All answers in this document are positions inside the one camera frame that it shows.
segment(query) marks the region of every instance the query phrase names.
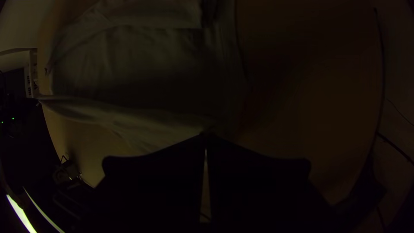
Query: white bed sheet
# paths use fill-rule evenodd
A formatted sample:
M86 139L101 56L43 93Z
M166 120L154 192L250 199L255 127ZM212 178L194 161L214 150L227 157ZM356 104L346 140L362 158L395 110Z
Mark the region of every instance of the white bed sheet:
M43 105L102 125L151 153L218 123L242 106L234 2L203 25L199 0L102 0L60 31Z

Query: wall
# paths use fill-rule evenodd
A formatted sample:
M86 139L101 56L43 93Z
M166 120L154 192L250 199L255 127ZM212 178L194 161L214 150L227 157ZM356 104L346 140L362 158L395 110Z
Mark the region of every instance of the wall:
M0 12L0 51L37 47L38 31L54 0L7 0ZM0 57L3 72L21 68L27 52Z
M371 0L377 9L385 61L385 101L379 133L414 159L414 12L407 0ZM374 170L387 194L378 209L388 226L414 183L414 166L377 137Z

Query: cable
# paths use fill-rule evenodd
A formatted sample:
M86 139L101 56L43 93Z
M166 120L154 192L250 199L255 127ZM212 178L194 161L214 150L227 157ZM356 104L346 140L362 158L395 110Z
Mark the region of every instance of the cable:
M397 106L395 104L393 104L391 102L391 100L387 99L387 101L395 108L395 110L397 110L397 112L402 116L402 118L404 118L404 120L406 120L408 123L410 123L410 125L414 126L413 123L411 123L411 121L409 119L407 119L401 112L400 110L398 110Z
M66 161L68 161L68 158L66 158L66 156L62 155L62 157L60 158L60 163L62 163L63 158L65 158Z
M376 134L380 138L382 138L385 142L387 142L388 144L390 144L390 146L392 146L396 151L398 151L402 156L405 157L405 159L407 159L414 166L414 161L411 159L410 156L408 156L404 151L402 151L398 146L396 146L392 141L390 141L388 138L386 138L380 132L377 132Z
M202 212L200 212L200 215L206 218L207 220L211 221L211 218L207 216L206 214L203 214Z
M384 218L383 218L383 215L381 214L380 208L377 207L376 211L378 213L379 222L381 223L381 226L383 227L383 231L385 232L387 230L387 227L385 225Z

